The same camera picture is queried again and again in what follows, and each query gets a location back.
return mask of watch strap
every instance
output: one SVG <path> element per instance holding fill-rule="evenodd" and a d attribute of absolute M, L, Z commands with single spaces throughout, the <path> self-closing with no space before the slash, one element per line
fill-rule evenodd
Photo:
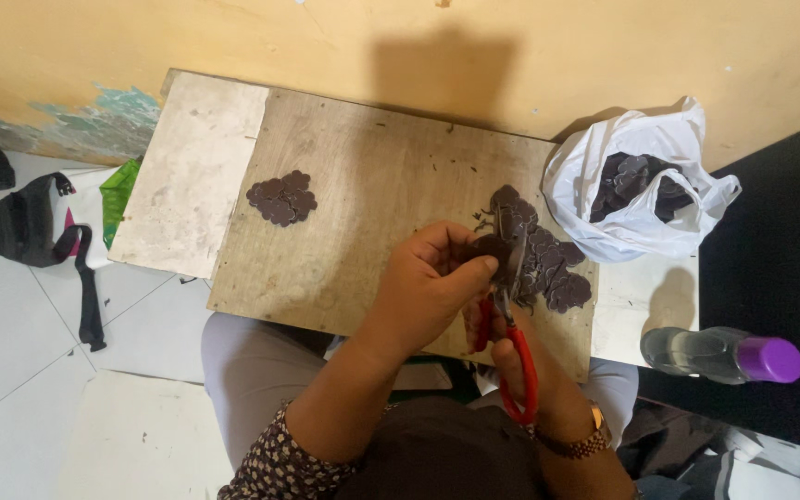
<path fill-rule="evenodd" d="M 600 413 L 600 408 L 597 403 L 590 402 L 593 411 L 595 412 L 595 427 L 596 429 L 588 437 L 573 442 L 558 441 L 546 436 L 544 432 L 536 428 L 536 437 L 539 439 L 545 448 L 550 449 L 554 453 L 564 456 L 566 458 L 582 459 L 588 458 L 599 451 L 604 451 L 610 447 L 610 442 L 613 437 L 610 434 L 610 427 L 607 426 L 607 421 L 604 415 Z"/>

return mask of person's left hand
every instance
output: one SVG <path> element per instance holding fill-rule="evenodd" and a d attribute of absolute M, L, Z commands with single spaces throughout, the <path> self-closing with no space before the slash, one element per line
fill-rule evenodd
<path fill-rule="evenodd" d="M 459 263 L 477 235 L 455 222 L 436 222 L 399 244 L 358 336 L 390 362 L 403 363 L 434 342 L 459 310 L 490 286 L 495 257 Z"/>

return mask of scissors handle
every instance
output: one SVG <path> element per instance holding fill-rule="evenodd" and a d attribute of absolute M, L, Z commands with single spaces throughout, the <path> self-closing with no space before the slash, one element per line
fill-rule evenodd
<path fill-rule="evenodd" d="M 480 314 L 483 321 L 480 322 L 480 329 L 477 331 L 477 342 L 474 345 L 475 352 L 486 349 L 486 343 L 490 340 L 490 330 L 493 327 L 492 322 L 489 320 L 489 318 L 493 316 L 493 300 L 485 298 L 480 301 L 478 305 L 480 306 Z M 516 326 L 509 326 L 505 331 L 505 335 L 507 338 L 511 339 L 511 343 L 520 356 L 521 365 L 524 368 L 524 411 L 520 411 L 514 398 L 511 397 L 511 392 L 508 390 L 505 377 L 499 381 L 499 391 L 508 415 L 511 415 L 511 418 L 514 419 L 517 424 L 529 425 L 535 420 L 536 408 L 539 404 L 537 399 L 539 394 L 539 378 L 536 376 L 536 366 L 532 363 L 530 347 L 526 344 L 524 332 L 519 330 Z"/>
<path fill-rule="evenodd" d="M 520 355 L 521 365 L 524 369 L 524 411 L 521 412 L 517 407 L 517 402 L 511 397 L 508 390 L 508 383 L 503 377 L 499 381 L 499 391 L 502 402 L 505 403 L 505 410 L 517 424 L 529 425 L 536 418 L 536 409 L 539 405 L 539 378 L 536 376 L 536 366 L 532 363 L 530 348 L 526 345 L 524 332 L 516 326 L 509 326 L 506 330 L 507 338 L 511 339 L 517 354 Z"/>
<path fill-rule="evenodd" d="M 480 329 L 477 331 L 477 342 L 474 344 L 474 352 L 480 352 L 486 349 L 486 343 L 490 340 L 490 330 L 493 325 L 490 318 L 493 316 L 493 300 L 489 297 L 483 299 L 478 304 L 480 306 L 480 317 L 483 320 L 480 322 Z"/>

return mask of patterned shirt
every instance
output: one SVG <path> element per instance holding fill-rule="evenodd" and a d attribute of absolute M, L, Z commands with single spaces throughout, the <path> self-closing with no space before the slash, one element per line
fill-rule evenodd
<path fill-rule="evenodd" d="M 285 408 L 251 446 L 219 500 L 317 498 L 334 493 L 356 472 L 351 463 L 325 462 L 301 449 L 286 430 Z"/>

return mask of plastic bottle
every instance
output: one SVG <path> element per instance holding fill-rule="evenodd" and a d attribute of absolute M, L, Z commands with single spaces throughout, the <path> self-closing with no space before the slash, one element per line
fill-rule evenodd
<path fill-rule="evenodd" d="M 727 326 L 699 332 L 653 328 L 641 337 L 641 354 L 647 364 L 667 374 L 704 375 L 720 383 L 790 383 L 800 377 L 800 352 L 791 342 Z"/>

